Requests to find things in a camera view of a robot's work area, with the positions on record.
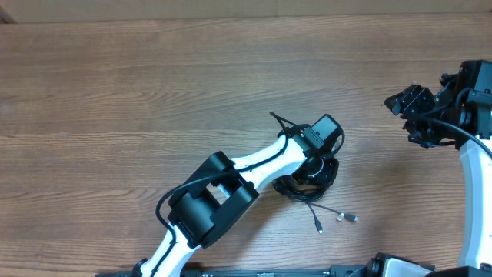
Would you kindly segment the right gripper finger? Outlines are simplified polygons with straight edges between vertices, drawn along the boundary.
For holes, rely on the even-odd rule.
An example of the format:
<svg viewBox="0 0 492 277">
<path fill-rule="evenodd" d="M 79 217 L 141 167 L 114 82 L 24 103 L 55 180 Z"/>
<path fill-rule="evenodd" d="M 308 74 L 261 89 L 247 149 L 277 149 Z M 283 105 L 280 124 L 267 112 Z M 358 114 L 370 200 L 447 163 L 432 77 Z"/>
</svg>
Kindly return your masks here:
<svg viewBox="0 0 492 277">
<path fill-rule="evenodd" d="M 403 130 L 407 130 L 408 141 L 419 146 L 434 146 L 434 131 L 432 130 L 432 118 L 423 115 L 402 115 L 405 120 Z"/>
<path fill-rule="evenodd" d="M 414 99 L 411 93 L 419 93 L 422 87 L 420 85 L 410 85 L 402 92 L 392 95 L 384 100 L 384 105 L 391 111 L 393 115 L 399 115 L 403 113 L 403 110 L 408 106 L 408 103 L 404 103 L 404 100 L 412 101 Z"/>
</svg>

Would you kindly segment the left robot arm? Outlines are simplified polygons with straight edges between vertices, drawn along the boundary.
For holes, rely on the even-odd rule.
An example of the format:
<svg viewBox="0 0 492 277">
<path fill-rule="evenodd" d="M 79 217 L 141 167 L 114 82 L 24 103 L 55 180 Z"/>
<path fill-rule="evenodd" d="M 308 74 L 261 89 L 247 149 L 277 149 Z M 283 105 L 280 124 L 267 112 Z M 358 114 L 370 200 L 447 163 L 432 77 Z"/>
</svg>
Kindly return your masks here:
<svg viewBox="0 0 492 277">
<path fill-rule="evenodd" d="M 158 200 L 155 214 L 167 232 L 133 276 L 180 275 L 198 249 L 213 245 L 242 217 L 263 185 L 307 205 L 323 197 L 337 175 L 342 127 L 328 114 L 313 125 L 275 119 L 281 131 L 272 145 L 241 158 L 216 152 Z"/>
</svg>

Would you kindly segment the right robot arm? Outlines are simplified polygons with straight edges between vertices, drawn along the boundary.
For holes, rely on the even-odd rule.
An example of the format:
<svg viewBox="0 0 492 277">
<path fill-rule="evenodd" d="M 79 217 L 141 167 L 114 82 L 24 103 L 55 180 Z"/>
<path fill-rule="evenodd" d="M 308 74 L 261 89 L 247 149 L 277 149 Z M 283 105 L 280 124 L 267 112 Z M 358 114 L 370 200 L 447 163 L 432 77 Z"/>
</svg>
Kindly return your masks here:
<svg viewBox="0 0 492 277">
<path fill-rule="evenodd" d="M 379 254 L 367 276 L 489 276 L 491 274 L 491 63 L 467 60 L 440 77 L 433 94 L 411 85 L 384 105 L 404 120 L 409 142 L 423 148 L 453 146 L 464 170 L 465 226 L 457 267 L 437 271 Z"/>
</svg>

